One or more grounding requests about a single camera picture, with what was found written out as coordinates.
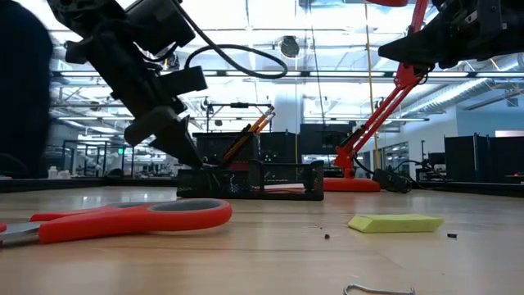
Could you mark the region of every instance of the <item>scissors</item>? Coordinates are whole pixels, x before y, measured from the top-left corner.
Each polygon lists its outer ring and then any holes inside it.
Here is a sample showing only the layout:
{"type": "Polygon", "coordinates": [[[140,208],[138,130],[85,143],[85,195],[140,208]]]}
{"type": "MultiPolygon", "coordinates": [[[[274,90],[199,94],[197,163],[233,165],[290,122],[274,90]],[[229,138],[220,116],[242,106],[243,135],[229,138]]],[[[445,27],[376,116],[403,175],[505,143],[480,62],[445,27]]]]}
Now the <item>scissors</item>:
{"type": "Polygon", "coordinates": [[[27,237],[38,237],[40,243],[59,243],[151,231],[208,229],[227,223],[232,213],[228,202],[217,199],[127,202],[37,213],[28,223],[0,223],[0,246],[27,237]]]}

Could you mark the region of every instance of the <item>white bottle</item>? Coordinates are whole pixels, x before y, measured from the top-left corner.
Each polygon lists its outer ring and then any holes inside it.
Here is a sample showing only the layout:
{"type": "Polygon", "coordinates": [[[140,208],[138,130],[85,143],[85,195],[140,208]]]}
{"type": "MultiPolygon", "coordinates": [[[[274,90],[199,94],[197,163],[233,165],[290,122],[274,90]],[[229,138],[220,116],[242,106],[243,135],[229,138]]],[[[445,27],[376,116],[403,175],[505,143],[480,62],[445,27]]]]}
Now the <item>white bottle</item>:
{"type": "Polygon", "coordinates": [[[58,175],[58,170],[56,169],[56,166],[51,166],[51,168],[47,172],[47,178],[56,179],[57,175],[58,175]]]}
{"type": "Polygon", "coordinates": [[[58,179],[70,179],[71,175],[68,170],[63,170],[63,171],[58,172],[57,178],[58,179]]]}

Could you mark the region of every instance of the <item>red scissor handle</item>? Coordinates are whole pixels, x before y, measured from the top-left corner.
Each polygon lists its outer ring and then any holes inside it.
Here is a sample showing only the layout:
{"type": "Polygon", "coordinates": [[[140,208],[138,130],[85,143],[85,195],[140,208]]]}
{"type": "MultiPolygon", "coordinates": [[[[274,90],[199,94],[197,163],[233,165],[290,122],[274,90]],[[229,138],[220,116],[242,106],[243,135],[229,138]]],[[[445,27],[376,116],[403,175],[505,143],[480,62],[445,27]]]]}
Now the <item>red scissor handle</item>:
{"type": "Polygon", "coordinates": [[[29,219],[29,221],[31,222],[51,221],[57,218],[75,216],[78,214],[105,212],[105,211],[112,211],[115,209],[123,209],[123,208],[130,208],[130,207],[143,206],[143,205],[154,205],[158,203],[161,203],[161,202],[122,202],[122,203],[109,204],[109,205],[105,205],[105,206],[101,206],[97,208],[91,208],[91,209],[36,213],[36,214],[33,214],[33,216],[31,216],[31,219],[29,219]]]}
{"type": "Polygon", "coordinates": [[[231,205],[223,200],[162,202],[58,218],[42,224],[38,236],[41,243],[59,243],[150,231],[208,229],[225,224],[232,213],[231,205]]]}

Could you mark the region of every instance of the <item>fluorescent light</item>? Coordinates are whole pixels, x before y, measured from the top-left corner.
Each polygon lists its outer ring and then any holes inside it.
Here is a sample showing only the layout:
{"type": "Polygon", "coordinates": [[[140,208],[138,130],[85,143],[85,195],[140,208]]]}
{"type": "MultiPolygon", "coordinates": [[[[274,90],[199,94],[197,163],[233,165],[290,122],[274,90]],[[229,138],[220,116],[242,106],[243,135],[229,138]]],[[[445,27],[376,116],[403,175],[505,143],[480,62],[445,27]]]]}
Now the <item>fluorescent light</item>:
{"type": "Polygon", "coordinates": [[[98,120],[97,117],[58,117],[58,120],[98,120]]]}
{"type": "MultiPolygon", "coordinates": [[[[321,120],[322,117],[306,117],[304,118],[305,120],[321,120]]],[[[368,120],[368,118],[362,118],[362,117],[337,117],[336,120],[333,120],[334,118],[325,118],[325,120],[329,120],[329,121],[337,121],[337,120],[341,120],[341,121],[346,121],[346,120],[356,120],[356,121],[366,121],[368,120]]],[[[429,119],[427,118],[391,118],[391,119],[386,119],[386,122],[387,121],[390,121],[390,122],[423,122],[423,121],[428,121],[429,119]]]]}
{"type": "Polygon", "coordinates": [[[108,116],[108,117],[93,117],[93,116],[71,116],[71,117],[58,117],[58,120],[134,120],[132,116],[108,116]]]}
{"type": "Polygon", "coordinates": [[[101,142],[105,142],[105,141],[110,141],[111,139],[110,138],[94,138],[93,136],[91,135],[82,135],[82,134],[79,134],[79,137],[78,137],[78,140],[88,140],[88,141],[101,141],[101,142]]]}
{"type": "MultiPolygon", "coordinates": [[[[249,116],[249,117],[245,117],[245,116],[239,116],[239,117],[219,117],[219,116],[215,116],[213,118],[210,118],[210,120],[237,120],[237,118],[241,118],[240,120],[258,120],[259,117],[252,117],[252,116],[249,116]]],[[[205,121],[207,120],[205,117],[193,117],[191,118],[191,120],[195,120],[195,121],[205,121]]]]}
{"type": "Polygon", "coordinates": [[[427,74],[430,78],[456,78],[456,77],[467,77],[467,72],[431,72],[427,74]]]}
{"type": "Polygon", "coordinates": [[[91,145],[104,145],[104,144],[106,144],[105,141],[84,141],[83,143],[91,144],[91,145]]]}
{"type": "Polygon", "coordinates": [[[80,123],[76,123],[76,122],[73,122],[73,121],[70,121],[70,120],[65,120],[65,123],[71,124],[71,125],[76,126],[76,127],[82,127],[82,128],[85,127],[84,125],[82,125],[80,123]]]}
{"type": "Polygon", "coordinates": [[[248,74],[242,73],[239,70],[228,70],[226,71],[226,75],[232,75],[232,76],[247,76],[248,74]]]}
{"type": "Polygon", "coordinates": [[[286,77],[299,77],[301,74],[302,74],[301,72],[297,72],[297,71],[288,71],[286,74],[286,77]]]}
{"type": "MultiPolygon", "coordinates": [[[[383,77],[384,72],[371,72],[372,77],[383,77]]],[[[311,72],[312,76],[318,76],[318,77],[329,77],[329,76],[336,76],[336,77],[368,77],[369,73],[366,71],[322,71],[322,72],[311,72]]]]}
{"type": "Polygon", "coordinates": [[[108,128],[108,127],[89,127],[90,129],[93,129],[95,131],[98,131],[98,132],[103,132],[103,133],[118,133],[117,130],[114,130],[112,128],[108,128]]]}
{"type": "Polygon", "coordinates": [[[93,76],[100,76],[100,74],[98,74],[98,72],[96,71],[90,71],[90,70],[86,70],[86,71],[69,71],[69,70],[65,70],[65,71],[59,71],[59,73],[65,77],[93,77],[93,76]]]}
{"type": "Polygon", "coordinates": [[[114,117],[102,117],[100,119],[102,120],[134,120],[134,117],[132,116],[121,116],[121,117],[114,116],[114,117]]]}
{"type": "MultiPolygon", "coordinates": [[[[167,75],[167,74],[171,74],[173,72],[174,72],[174,70],[163,70],[160,73],[162,75],[167,75]]],[[[216,76],[217,75],[216,70],[203,70],[203,72],[204,72],[204,76],[206,76],[206,77],[216,76]]]]}
{"type": "Polygon", "coordinates": [[[498,73],[477,73],[477,77],[479,78],[513,78],[513,77],[520,77],[524,78],[524,73],[522,72],[498,72],[498,73]]]}

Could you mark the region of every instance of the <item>wire clip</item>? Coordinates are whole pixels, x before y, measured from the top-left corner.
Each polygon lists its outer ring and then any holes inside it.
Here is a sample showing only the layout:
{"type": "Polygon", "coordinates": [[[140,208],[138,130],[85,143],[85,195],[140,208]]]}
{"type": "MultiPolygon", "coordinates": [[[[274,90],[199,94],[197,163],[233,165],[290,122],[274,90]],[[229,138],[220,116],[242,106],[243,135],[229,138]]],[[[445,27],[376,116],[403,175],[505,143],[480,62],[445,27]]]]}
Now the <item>wire clip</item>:
{"type": "Polygon", "coordinates": [[[358,284],[351,284],[344,288],[344,295],[350,295],[352,289],[358,289],[370,294],[387,294],[387,295],[415,295],[415,289],[411,288],[408,292],[399,292],[399,291],[387,291],[387,290],[376,290],[367,288],[358,284]]]}

